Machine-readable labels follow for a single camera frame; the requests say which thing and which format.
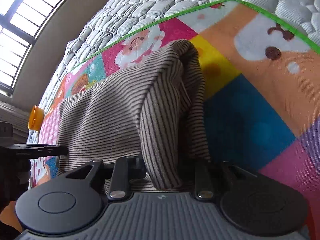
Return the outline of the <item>beige striped garment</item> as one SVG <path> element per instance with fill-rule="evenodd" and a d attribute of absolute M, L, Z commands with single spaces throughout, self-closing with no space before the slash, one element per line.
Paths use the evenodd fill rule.
<path fill-rule="evenodd" d="M 191 187 L 195 163 L 209 161 L 204 129 L 205 81 L 195 46 L 176 40 L 119 70 L 60 106 L 57 142 L 69 154 L 58 174 L 92 160 L 141 155 L 146 175 L 135 191 Z"/>

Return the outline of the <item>orange plastic cup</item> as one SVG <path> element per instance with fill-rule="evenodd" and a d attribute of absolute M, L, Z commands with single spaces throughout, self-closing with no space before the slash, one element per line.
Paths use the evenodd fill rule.
<path fill-rule="evenodd" d="M 33 106 L 29 116 L 28 128 L 30 130 L 39 132 L 42 126 L 43 119 L 44 110 L 38 106 Z"/>

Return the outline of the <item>colourful cartoon play mat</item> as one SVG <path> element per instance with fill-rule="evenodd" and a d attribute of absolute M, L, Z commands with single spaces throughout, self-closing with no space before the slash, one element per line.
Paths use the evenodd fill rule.
<path fill-rule="evenodd" d="M 267 11 L 221 0 L 124 36 L 63 77 L 39 144 L 57 142 L 60 106 L 176 40 L 196 48 L 213 200 L 186 190 L 108 200 L 115 163 L 58 174 L 64 156 L 32 159 L 40 185 L 20 195 L 14 239 L 319 239 L 319 46 Z"/>

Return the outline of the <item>barred window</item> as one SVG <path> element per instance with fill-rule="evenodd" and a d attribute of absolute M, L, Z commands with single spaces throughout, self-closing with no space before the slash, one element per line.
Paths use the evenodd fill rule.
<path fill-rule="evenodd" d="M 11 97 L 41 31 L 66 0 L 1 0 L 1 93 Z"/>

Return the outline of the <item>white quilted mattress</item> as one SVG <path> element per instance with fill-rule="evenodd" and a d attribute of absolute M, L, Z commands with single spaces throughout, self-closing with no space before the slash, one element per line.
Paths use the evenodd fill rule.
<path fill-rule="evenodd" d="M 216 1 L 219 0 L 109 0 L 89 20 L 79 36 L 68 42 L 40 106 L 48 109 L 66 73 L 99 49 L 156 20 Z M 319 0 L 241 1 L 267 10 L 319 43 Z"/>

